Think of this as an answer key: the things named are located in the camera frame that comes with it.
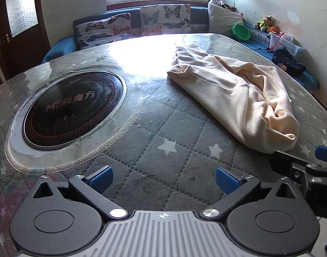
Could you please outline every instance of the green plastic bowl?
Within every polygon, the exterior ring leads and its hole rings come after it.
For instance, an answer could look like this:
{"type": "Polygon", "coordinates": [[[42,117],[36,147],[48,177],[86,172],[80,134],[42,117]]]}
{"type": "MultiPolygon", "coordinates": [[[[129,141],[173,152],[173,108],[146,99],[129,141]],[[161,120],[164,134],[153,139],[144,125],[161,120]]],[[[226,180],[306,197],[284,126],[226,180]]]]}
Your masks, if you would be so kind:
{"type": "Polygon", "coordinates": [[[241,23],[235,24],[232,27],[232,34],[235,38],[239,40],[246,41],[250,39],[249,30],[241,23]]]}

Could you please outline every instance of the ribbed metal plate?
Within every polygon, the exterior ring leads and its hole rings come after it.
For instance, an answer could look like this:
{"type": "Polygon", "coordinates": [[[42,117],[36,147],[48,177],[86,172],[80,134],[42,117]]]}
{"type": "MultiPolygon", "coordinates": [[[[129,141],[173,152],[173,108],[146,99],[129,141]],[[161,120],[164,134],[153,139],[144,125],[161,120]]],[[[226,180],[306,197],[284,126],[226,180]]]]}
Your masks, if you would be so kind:
{"type": "Polygon", "coordinates": [[[89,248],[72,257],[249,257],[232,243],[216,222],[202,221],[192,211],[136,211],[108,224],[89,248]]]}

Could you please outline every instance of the sofa armrest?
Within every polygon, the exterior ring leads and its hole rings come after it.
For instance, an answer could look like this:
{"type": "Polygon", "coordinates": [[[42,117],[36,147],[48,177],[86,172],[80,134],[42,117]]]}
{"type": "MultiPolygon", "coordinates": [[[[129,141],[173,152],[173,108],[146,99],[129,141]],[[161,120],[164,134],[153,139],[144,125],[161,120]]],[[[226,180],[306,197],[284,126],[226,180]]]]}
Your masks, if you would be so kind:
{"type": "Polygon", "coordinates": [[[46,56],[42,60],[42,64],[61,56],[78,51],[78,44],[75,36],[64,37],[59,40],[51,49],[48,51],[46,56]]]}

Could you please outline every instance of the black round cooktop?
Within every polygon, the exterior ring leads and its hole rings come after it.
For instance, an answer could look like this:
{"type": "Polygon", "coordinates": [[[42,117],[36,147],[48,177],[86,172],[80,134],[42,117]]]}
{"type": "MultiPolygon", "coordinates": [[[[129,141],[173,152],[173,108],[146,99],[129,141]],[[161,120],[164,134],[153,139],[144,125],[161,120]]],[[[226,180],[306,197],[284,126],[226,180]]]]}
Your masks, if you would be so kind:
{"type": "Polygon", "coordinates": [[[100,124],[122,94],[121,80],[108,72],[68,77],[45,91],[31,106],[24,119],[23,137],[37,149],[67,146],[100,124]]]}

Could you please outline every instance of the pillow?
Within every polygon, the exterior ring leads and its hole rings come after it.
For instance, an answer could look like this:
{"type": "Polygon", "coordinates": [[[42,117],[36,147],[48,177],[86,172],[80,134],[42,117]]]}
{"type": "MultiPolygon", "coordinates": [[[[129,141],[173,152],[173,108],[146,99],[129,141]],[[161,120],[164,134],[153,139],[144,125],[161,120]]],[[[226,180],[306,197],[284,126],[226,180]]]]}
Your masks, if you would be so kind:
{"type": "Polygon", "coordinates": [[[237,23],[243,24],[241,15],[228,9],[222,8],[217,0],[209,1],[208,12],[209,33],[232,37],[232,27],[237,23]]]}
{"type": "Polygon", "coordinates": [[[75,35],[79,50],[132,38],[130,13],[79,24],[75,35]]]}
{"type": "Polygon", "coordinates": [[[152,5],[140,8],[142,36],[191,33],[191,6],[152,5]]]}

